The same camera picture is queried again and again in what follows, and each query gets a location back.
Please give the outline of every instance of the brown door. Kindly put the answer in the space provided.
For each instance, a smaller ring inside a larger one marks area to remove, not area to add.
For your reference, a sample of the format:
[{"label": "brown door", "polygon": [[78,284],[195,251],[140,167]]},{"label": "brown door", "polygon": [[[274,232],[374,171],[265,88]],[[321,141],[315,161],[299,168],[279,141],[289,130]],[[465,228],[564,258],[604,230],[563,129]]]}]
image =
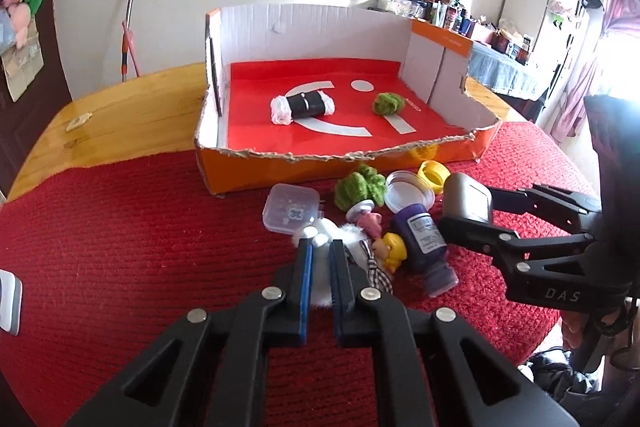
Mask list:
[{"label": "brown door", "polygon": [[36,24],[44,67],[16,102],[11,99],[0,66],[0,190],[5,196],[40,134],[71,102],[60,63],[52,0],[44,0]]}]

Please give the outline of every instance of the wooden table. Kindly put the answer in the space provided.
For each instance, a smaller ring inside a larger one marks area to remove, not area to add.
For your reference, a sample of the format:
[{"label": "wooden table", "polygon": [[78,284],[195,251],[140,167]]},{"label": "wooden table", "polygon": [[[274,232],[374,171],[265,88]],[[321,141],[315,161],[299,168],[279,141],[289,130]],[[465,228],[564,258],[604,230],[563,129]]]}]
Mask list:
[{"label": "wooden table", "polygon": [[[94,167],[162,152],[194,149],[206,90],[204,64],[148,74],[67,105],[42,134],[9,193],[14,200],[71,167]],[[506,121],[524,121],[486,87],[469,78],[467,92]],[[66,131],[71,120],[92,117]]]}]

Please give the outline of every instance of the bottle label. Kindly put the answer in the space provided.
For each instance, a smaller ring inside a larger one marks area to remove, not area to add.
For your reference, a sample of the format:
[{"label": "bottle label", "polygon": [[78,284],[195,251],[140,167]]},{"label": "bottle label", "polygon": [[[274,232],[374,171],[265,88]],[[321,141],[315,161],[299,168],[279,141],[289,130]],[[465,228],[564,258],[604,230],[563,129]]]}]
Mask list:
[{"label": "bottle label", "polygon": [[407,219],[407,224],[413,232],[422,253],[431,253],[438,248],[447,246],[429,214],[417,214],[414,217],[410,217]]}]

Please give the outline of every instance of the curtain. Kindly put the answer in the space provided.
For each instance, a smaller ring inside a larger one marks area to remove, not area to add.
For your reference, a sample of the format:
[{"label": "curtain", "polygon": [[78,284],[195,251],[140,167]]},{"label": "curtain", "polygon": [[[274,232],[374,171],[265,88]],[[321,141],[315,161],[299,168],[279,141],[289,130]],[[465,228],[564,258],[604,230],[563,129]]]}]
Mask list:
[{"label": "curtain", "polygon": [[551,136],[558,143],[567,136],[575,136],[576,129],[586,117],[584,97],[594,94],[599,87],[597,80],[602,74],[602,57],[599,57],[598,54],[606,47],[602,45],[603,40],[613,33],[640,38],[640,4],[638,0],[607,0],[602,31],[593,57],[582,68],[575,86],[564,88],[564,102],[551,128]]}]

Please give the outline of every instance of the red knitted mat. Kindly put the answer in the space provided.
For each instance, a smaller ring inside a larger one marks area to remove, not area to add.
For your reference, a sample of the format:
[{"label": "red knitted mat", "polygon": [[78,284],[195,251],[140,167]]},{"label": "red knitted mat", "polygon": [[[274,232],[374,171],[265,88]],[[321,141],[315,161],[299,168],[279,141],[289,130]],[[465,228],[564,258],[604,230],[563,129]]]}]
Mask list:
[{"label": "red knitted mat", "polygon": [[[529,123],[504,124],[479,164],[452,169],[497,187],[590,190]],[[333,185],[310,184],[328,201]],[[0,369],[39,427],[63,425],[188,310],[233,306],[293,260],[289,238],[262,226],[267,194],[209,195],[185,152],[68,170],[2,208],[0,267],[22,280],[24,299],[20,334],[0,335]],[[344,217],[331,203],[326,213]],[[555,233],[530,216],[497,221],[523,237]],[[452,248],[450,261],[461,283],[446,295],[428,299],[407,276],[396,294],[420,309],[454,308],[513,363],[524,360],[558,314],[507,302],[488,257]],[[331,313],[315,311],[305,349],[273,351],[268,426],[375,424],[369,353],[334,346]]]}]

